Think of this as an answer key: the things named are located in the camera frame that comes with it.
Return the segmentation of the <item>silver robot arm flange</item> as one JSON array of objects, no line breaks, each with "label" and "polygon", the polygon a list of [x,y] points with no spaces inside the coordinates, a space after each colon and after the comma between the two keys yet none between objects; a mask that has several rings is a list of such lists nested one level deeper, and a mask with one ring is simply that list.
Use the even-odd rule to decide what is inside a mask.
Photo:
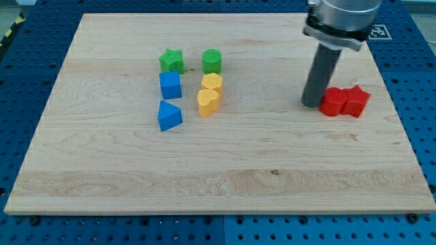
[{"label": "silver robot arm flange", "polygon": [[375,23],[381,0],[312,0],[303,33],[331,50],[359,51]]}]

